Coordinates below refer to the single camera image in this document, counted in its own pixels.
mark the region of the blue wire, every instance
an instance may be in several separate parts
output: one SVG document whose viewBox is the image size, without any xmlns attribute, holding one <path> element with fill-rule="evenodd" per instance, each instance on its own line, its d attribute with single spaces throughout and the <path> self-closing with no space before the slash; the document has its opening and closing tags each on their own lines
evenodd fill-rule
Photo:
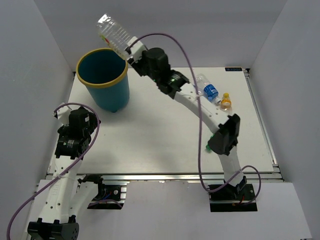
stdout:
<svg viewBox="0 0 320 240">
<path fill-rule="evenodd" d="M 102 200 L 107 199 L 111 194 L 109 193 L 107 196 L 105 196 Z"/>
</svg>

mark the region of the yellow rim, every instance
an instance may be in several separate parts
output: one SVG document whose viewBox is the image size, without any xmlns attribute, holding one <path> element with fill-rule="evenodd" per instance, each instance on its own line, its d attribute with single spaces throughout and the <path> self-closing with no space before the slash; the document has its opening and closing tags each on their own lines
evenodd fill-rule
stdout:
<svg viewBox="0 0 320 240">
<path fill-rule="evenodd" d="M 78 79 L 80 80 L 81 83 L 83 83 L 85 86 L 87 87 L 90 87 L 90 88 L 95 88 L 95 89 L 103 89 L 103 88 L 109 88 L 117 83 L 119 83 L 124 77 L 125 75 L 127 74 L 128 72 L 128 62 L 125 61 L 125 67 L 124 67 L 124 70 L 123 72 L 120 74 L 120 76 L 118 76 L 116 79 L 113 79 L 112 81 L 108 81 L 108 82 L 105 82 L 105 83 L 99 83 L 99 84 L 94 84 L 94 83 L 90 83 L 90 82 L 87 82 L 85 80 L 83 80 L 80 75 L 79 75 L 79 66 L 80 64 L 82 63 L 82 61 L 85 59 L 85 57 L 89 56 L 90 54 L 93 54 L 95 52 L 99 52 L 99 51 L 112 51 L 111 48 L 107 48 L 107 47 L 103 47 L 103 48 L 98 48 L 98 49 L 95 49 L 95 50 L 92 50 L 92 51 L 89 51 L 87 52 L 85 55 L 83 55 L 80 60 L 78 61 L 77 65 L 76 65 L 76 69 L 75 69 L 75 72 L 76 72 L 76 76 L 78 77 Z"/>
</svg>

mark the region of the green object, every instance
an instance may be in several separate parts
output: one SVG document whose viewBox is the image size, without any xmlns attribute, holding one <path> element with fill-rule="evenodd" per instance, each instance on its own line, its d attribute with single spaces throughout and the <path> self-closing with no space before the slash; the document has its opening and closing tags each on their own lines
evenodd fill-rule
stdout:
<svg viewBox="0 0 320 240">
<path fill-rule="evenodd" d="M 209 147 L 208 144 L 205 146 L 205 149 L 206 149 L 206 151 L 209 152 L 209 153 L 212 151 L 212 149 Z"/>
</svg>

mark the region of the water bottle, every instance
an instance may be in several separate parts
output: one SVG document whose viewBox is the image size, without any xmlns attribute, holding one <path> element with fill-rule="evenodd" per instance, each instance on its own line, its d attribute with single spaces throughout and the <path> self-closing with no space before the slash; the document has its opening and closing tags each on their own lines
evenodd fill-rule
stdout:
<svg viewBox="0 0 320 240">
<path fill-rule="evenodd" d="M 219 97 L 218 90 L 208 81 L 205 75 L 197 75 L 196 83 L 198 85 L 199 91 L 203 91 L 204 96 L 210 102 L 214 102 L 217 105 L 221 103 L 221 98 Z"/>
<path fill-rule="evenodd" d="M 106 41 L 109 47 L 122 59 L 128 59 L 129 54 L 126 52 L 126 48 L 133 37 L 107 14 L 98 20 L 96 26 L 100 37 Z"/>
</svg>

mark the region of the white bottle cap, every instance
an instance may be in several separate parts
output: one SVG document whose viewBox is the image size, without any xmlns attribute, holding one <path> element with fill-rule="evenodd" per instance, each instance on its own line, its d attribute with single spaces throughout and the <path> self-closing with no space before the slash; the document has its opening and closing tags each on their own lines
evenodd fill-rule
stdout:
<svg viewBox="0 0 320 240">
<path fill-rule="evenodd" d="M 219 105 L 221 103 L 221 98 L 220 97 L 216 97 L 214 100 L 213 100 L 214 104 L 216 105 Z"/>
</svg>

